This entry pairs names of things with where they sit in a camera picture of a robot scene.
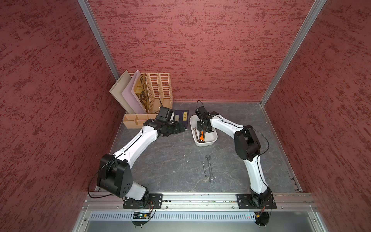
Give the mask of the large silver combination wrench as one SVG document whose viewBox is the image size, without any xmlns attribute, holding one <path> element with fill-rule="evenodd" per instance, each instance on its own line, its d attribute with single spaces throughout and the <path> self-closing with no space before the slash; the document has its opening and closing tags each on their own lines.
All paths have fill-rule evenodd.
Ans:
<svg viewBox="0 0 371 232">
<path fill-rule="evenodd" d="M 213 175 L 212 166 L 211 166 L 211 156 L 210 155 L 206 155 L 205 158 L 207 160 L 208 169 L 209 169 L 209 173 L 210 173 L 209 182 L 211 184 L 214 184 L 215 183 L 215 177 Z"/>
</svg>

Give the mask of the orange handled adjustable wrench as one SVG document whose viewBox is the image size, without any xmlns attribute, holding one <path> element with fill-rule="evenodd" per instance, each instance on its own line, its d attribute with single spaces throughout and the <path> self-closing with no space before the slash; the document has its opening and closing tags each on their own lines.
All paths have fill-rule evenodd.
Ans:
<svg viewBox="0 0 371 232">
<path fill-rule="evenodd" d="M 199 131 L 199 143 L 204 143 L 204 142 L 205 142 L 205 132 Z"/>
</svg>

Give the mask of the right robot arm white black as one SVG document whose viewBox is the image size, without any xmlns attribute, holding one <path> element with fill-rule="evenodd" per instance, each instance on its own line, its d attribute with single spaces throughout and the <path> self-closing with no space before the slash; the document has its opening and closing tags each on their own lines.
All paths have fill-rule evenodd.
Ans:
<svg viewBox="0 0 371 232">
<path fill-rule="evenodd" d="M 212 132 L 220 130 L 234 139 L 235 152 L 246 166 L 250 179 L 250 204 L 263 208 L 273 200 L 272 192 L 264 178 L 261 167 L 261 144 L 257 131 L 251 125 L 239 125 L 225 119 L 217 112 L 209 113 L 204 106 L 195 110 L 199 122 L 197 130 Z"/>
</svg>

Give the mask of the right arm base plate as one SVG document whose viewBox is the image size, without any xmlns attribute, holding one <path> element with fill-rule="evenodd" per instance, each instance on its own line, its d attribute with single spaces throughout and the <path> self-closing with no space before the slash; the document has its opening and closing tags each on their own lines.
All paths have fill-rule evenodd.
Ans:
<svg viewBox="0 0 371 232">
<path fill-rule="evenodd" d="M 239 209 L 277 209 L 271 193 L 268 194 L 236 194 Z"/>
</svg>

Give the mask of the white plastic storage box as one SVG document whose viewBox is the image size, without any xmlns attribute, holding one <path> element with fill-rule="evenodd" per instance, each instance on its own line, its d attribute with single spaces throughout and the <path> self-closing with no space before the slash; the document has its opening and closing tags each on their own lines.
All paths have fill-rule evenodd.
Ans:
<svg viewBox="0 0 371 232">
<path fill-rule="evenodd" d="M 201 126 L 200 119 L 198 118 L 198 116 L 196 115 L 191 116 L 189 119 L 189 124 L 192 132 L 192 137 L 196 146 L 198 147 L 211 146 L 216 142 L 218 136 L 215 130 L 212 130 L 211 132 L 199 130 Z"/>
</svg>

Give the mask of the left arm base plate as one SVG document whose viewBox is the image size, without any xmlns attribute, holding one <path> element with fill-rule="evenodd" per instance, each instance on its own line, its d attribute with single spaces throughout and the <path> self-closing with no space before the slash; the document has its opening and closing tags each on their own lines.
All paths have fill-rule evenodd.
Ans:
<svg viewBox="0 0 371 232">
<path fill-rule="evenodd" d="M 162 200 L 163 194 L 161 193 L 145 194 L 142 200 L 125 197 L 123 209 L 161 209 Z"/>
</svg>

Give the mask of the small silver combination wrench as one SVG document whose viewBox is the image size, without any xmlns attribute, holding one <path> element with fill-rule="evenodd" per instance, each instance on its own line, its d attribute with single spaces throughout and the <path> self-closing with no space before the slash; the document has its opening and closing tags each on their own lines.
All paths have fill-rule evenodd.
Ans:
<svg viewBox="0 0 371 232">
<path fill-rule="evenodd" d="M 204 177 L 207 178 L 207 173 L 206 173 L 206 168 L 205 168 L 205 163 L 204 162 L 202 162 L 202 166 L 203 166 Z"/>
</svg>

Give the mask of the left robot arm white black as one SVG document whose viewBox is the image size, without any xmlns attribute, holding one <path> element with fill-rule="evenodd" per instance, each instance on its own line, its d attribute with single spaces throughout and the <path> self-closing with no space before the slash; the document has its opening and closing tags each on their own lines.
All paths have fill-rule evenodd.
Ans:
<svg viewBox="0 0 371 232">
<path fill-rule="evenodd" d="M 182 133 L 185 129 L 185 126 L 178 121 L 147 120 L 139 133 L 122 149 L 113 155 L 106 154 L 101 158 L 97 172 L 97 186 L 119 198 L 144 200 L 147 188 L 134 182 L 131 173 L 134 163 L 159 137 Z"/>
</svg>

